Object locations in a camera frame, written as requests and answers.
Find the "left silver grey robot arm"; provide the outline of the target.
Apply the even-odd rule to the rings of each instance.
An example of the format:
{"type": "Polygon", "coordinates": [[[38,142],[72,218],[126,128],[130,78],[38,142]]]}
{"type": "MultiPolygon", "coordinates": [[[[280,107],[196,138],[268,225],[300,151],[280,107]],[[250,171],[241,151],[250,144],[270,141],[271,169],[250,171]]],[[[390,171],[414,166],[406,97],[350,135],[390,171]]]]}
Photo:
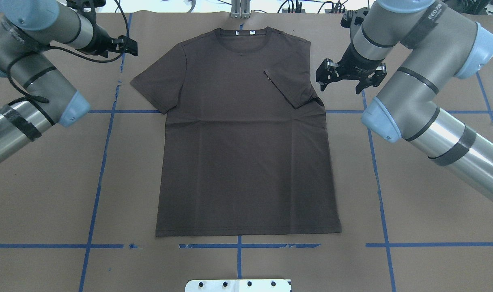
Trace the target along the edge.
{"type": "Polygon", "coordinates": [[[0,0],[0,77],[21,94],[0,107],[0,164],[50,127],[69,127],[85,116],[90,104],[44,52],[70,46],[69,54],[98,63],[138,55],[138,43],[126,33],[117,38],[97,24],[96,8],[104,0],[0,0]]]}

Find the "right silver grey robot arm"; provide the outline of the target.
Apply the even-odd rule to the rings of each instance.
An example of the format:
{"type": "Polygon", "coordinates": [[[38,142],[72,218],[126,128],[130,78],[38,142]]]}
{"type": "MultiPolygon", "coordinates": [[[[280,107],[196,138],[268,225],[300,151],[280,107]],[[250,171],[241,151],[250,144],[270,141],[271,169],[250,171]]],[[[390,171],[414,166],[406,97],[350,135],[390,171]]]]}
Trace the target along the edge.
{"type": "Polygon", "coordinates": [[[409,56],[372,99],[362,123],[383,139],[404,139],[493,202],[493,143],[433,102],[455,77],[475,75],[493,57],[493,33],[441,0],[376,0],[345,13],[350,44],[338,62],[316,70],[321,91],[332,82],[358,81],[360,94],[387,74],[384,59],[397,44],[409,56]]]}

